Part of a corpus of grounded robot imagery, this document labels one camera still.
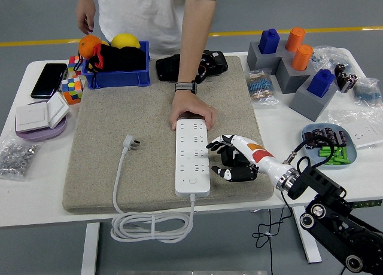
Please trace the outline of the person's left hand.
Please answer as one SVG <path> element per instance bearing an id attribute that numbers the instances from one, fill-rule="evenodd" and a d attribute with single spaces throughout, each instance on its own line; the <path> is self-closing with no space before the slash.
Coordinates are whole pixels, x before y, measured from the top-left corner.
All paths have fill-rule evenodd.
<path id="1" fill-rule="evenodd" d="M 172 101 L 172 111 L 169 119 L 173 131 L 175 131 L 177 127 L 178 118 L 185 112 L 202 116 L 206 122 L 207 130 L 210 130 L 214 126 L 217 119 L 217 110 L 200 100 L 191 91 L 176 91 Z"/>

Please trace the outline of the person's right hand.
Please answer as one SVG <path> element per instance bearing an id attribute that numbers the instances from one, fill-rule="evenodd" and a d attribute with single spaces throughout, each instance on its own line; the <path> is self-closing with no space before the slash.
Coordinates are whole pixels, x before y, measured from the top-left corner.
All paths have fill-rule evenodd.
<path id="1" fill-rule="evenodd" d="M 78 0 L 76 9 L 77 26 L 85 35 L 93 32 L 95 12 L 96 7 L 93 0 Z"/>

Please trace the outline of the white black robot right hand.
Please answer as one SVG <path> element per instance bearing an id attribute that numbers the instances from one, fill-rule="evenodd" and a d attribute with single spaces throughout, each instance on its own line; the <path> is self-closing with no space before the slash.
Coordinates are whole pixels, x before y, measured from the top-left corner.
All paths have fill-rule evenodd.
<path id="1" fill-rule="evenodd" d="M 211 151 L 223 154 L 232 151 L 232 164 L 225 168 L 211 169 L 229 182 L 246 182 L 256 179 L 258 173 L 268 175 L 279 190 L 289 190 L 298 178 L 298 171 L 291 164 L 279 162 L 269 151 L 256 141 L 239 135 L 222 135 L 206 146 Z"/>

